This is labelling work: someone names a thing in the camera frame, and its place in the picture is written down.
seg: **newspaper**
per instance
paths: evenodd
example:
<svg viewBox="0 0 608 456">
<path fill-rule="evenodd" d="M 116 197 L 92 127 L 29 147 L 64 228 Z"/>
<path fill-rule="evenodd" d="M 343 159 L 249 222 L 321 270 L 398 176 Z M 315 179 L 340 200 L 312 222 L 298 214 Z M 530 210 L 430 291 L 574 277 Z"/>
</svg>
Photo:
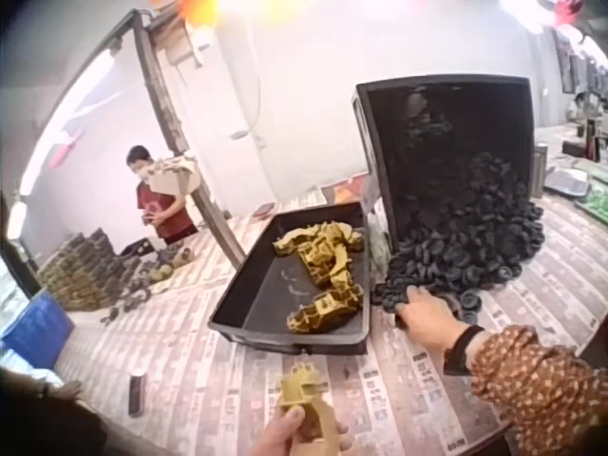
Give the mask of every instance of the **newspaper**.
<svg viewBox="0 0 608 456">
<path fill-rule="evenodd" d="M 321 203 L 309 195 L 286 207 Z M 608 314 L 608 233 L 569 201 L 545 196 L 539 204 L 546 242 L 521 277 L 482 293 L 479 321 L 490 331 L 533 325 L 543 343 L 581 352 Z M 246 250 L 266 223 L 230 220 Z M 83 381 L 87 401 L 135 444 L 248 455 L 274 413 L 279 379 L 299 358 L 231 344 L 207 328 L 234 269 L 207 232 L 188 241 L 197 260 L 157 284 L 136 312 L 107 328 L 75 315 L 56 370 Z M 351 428 L 349 455 L 456 455 L 504 432 L 500 411 L 472 396 L 468 379 L 442 375 L 440 354 L 411 343 L 382 309 L 371 318 L 367 355 L 309 359 L 323 376 L 325 399 Z M 145 411 L 130 418 L 128 374 L 136 368 L 147 375 Z"/>
</svg>

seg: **patterned sleeve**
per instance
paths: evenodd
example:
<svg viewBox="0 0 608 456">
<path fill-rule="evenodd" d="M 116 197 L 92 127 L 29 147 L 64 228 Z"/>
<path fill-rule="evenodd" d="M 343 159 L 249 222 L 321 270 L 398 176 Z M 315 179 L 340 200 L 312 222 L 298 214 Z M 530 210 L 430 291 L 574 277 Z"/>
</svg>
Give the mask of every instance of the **patterned sleeve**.
<svg viewBox="0 0 608 456">
<path fill-rule="evenodd" d="M 503 411 L 519 454 L 556 454 L 608 413 L 608 376 L 563 347 L 543 347 L 536 331 L 492 334 L 471 363 L 473 394 Z"/>
</svg>

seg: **green tray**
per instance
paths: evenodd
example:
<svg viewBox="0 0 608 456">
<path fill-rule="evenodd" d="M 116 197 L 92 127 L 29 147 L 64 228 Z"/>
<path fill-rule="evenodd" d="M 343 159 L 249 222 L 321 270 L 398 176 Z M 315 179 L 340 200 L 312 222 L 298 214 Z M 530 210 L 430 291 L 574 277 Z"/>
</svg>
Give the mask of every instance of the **green tray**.
<svg viewBox="0 0 608 456">
<path fill-rule="evenodd" d="M 585 199 L 575 205 L 597 221 L 608 226 L 608 187 L 597 181 L 592 182 L 591 190 Z"/>
</svg>

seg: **cardboard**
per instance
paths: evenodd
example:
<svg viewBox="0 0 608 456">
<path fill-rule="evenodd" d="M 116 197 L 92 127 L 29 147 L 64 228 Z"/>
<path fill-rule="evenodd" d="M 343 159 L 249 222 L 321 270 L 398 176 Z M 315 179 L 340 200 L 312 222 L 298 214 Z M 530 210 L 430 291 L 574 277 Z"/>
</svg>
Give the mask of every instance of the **cardboard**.
<svg viewBox="0 0 608 456">
<path fill-rule="evenodd" d="M 190 195 L 202 182 L 199 165 L 191 157 L 174 157 L 155 161 L 144 174 L 145 182 L 155 193 L 164 195 Z"/>
</svg>

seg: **blue container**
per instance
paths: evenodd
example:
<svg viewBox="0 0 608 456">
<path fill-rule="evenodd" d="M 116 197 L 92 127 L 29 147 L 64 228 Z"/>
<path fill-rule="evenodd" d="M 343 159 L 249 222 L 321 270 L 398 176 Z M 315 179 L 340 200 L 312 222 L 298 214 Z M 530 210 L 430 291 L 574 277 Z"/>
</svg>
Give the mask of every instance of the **blue container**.
<svg viewBox="0 0 608 456">
<path fill-rule="evenodd" d="M 74 323 L 46 290 L 33 297 L 4 331 L 2 342 L 35 369 L 53 369 Z"/>
</svg>

